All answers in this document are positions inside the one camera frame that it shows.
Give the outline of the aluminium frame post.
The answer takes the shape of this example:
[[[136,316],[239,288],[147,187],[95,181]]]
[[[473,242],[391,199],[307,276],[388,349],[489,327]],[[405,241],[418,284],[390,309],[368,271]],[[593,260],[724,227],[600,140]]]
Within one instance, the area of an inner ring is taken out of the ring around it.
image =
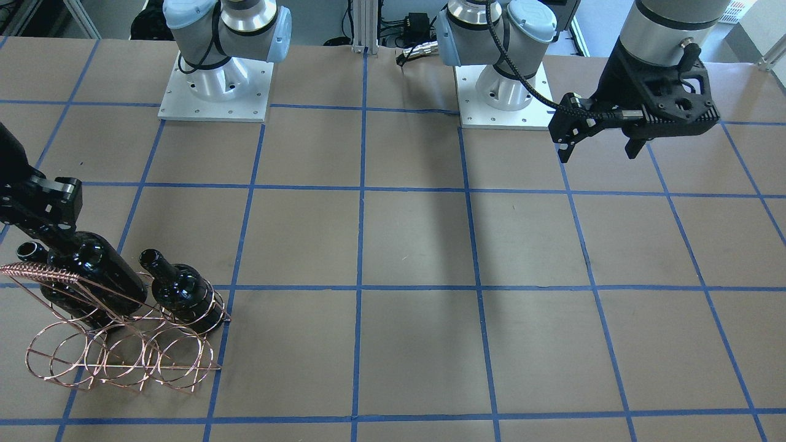
[[[354,53],[377,57],[381,1],[351,1],[351,48]]]

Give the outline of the dark wine bottle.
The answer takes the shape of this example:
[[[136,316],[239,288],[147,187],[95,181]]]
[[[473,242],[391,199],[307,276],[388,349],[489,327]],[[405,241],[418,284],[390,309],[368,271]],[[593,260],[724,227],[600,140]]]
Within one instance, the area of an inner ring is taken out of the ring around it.
[[[200,335],[218,327],[224,309],[214,299],[213,288],[195,268],[170,263],[157,249],[142,251],[139,263],[154,278],[152,296],[174,324]]]
[[[144,283],[106,238],[84,230],[53,230],[41,239],[50,249],[49,264],[93,282],[87,289],[110,311],[131,316],[145,304]]]

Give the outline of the dark wine bottle far slot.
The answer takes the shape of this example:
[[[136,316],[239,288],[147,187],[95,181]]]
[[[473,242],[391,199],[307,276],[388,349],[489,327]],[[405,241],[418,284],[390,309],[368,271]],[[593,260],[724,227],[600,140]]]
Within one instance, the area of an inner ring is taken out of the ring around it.
[[[47,264],[48,254],[45,246],[36,241],[20,244],[16,251],[20,261],[39,264]],[[106,311],[90,304],[86,297],[61,282],[42,283],[40,291],[45,299],[91,330],[107,327],[114,322]]]

